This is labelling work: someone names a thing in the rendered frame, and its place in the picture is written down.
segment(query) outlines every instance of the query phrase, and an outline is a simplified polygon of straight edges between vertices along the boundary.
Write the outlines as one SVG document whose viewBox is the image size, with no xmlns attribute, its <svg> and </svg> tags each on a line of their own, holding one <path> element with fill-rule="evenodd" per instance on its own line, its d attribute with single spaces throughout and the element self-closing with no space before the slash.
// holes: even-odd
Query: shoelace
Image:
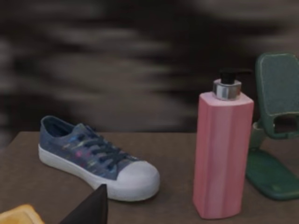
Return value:
<svg viewBox="0 0 299 224">
<path fill-rule="evenodd" d="M 86 135 L 79 134 L 76 135 L 78 140 L 83 140 Z M 98 136 L 96 134 L 87 134 L 90 140 L 86 140 L 84 142 L 84 146 L 90 148 L 92 146 L 98 146 L 98 149 L 94 149 L 91 151 L 92 154 L 97 155 L 100 153 L 106 153 L 107 155 L 99 158 L 100 163 L 104 163 L 107 160 L 111 160 L 111 162 L 107 165 L 109 170 L 113 169 L 113 167 L 118 164 L 120 161 L 127 158 L 128 153 L 124 153 L 120 148 L 115 147 L 111 142 L 106 141 L 102 136 Z"/>
</svg>

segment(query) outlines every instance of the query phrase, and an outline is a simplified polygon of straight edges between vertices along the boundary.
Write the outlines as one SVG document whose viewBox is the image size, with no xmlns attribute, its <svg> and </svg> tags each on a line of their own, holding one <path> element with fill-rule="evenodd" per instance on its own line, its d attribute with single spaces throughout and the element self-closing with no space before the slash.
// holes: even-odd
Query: dark background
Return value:
<svg viewBox="0 0 299 224">
<path fill-rule="evenodd" d="M 0 135 L 45 115 L 99 131 L 195 132 L 223 67 L 296 53 L 287 0 L 11 0 L 0 6 Z M 255 77 L 238 78 L 257 100 Z M 256 103 L 254 120 L 258 119 Z"/>
</svg>

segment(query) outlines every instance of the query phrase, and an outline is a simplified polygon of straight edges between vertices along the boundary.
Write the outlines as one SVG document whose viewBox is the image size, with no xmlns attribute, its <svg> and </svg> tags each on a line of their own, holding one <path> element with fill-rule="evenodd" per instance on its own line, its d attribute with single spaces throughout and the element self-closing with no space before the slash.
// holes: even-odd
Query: bread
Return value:
<svg viewBox="0 0 299 224">
<path fill-rule="evenodd" d="M 0 224 L 45 224 L 34 208 L 29 205 L 21 205 L 15 209 L 0 214 Z"/>
</svg>

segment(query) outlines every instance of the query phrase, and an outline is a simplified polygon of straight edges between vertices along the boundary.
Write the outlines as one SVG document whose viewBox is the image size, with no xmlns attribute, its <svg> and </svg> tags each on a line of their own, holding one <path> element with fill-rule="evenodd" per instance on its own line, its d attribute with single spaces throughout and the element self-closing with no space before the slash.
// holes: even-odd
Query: green phone stand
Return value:
<svg viewBox="0 0 299 224">
<path fill-rule="evenodd" d="M 256 85 L 261 118 L 253 124 L 246 168 L 247 179 L 275 200 L 299 198 L 299 178 L 284 164 L 260 149 L 263 140 L 299 136 L 299 61 L 288 53 L 268 53 L 256 62 Z M 278 133 L 275 119 L 296 117 L 297 130 Z"/>
</svg>

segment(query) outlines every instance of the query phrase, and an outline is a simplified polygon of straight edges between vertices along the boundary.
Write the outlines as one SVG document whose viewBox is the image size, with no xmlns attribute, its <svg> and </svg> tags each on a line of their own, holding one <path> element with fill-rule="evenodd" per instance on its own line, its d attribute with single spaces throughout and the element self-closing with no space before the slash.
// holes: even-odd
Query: canvas shoe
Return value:
<svg viewBox="0 0 299 224">
<path fill-rule="evenodd" d="M 40 160 L 86 181 L 93 189 L 107 185 L 108 198 L 140 201 L 160 185 L 157 169 L 123 152 L 89 126 L 69 124 L 53 116 L 41 121 Z"/>
</svg>

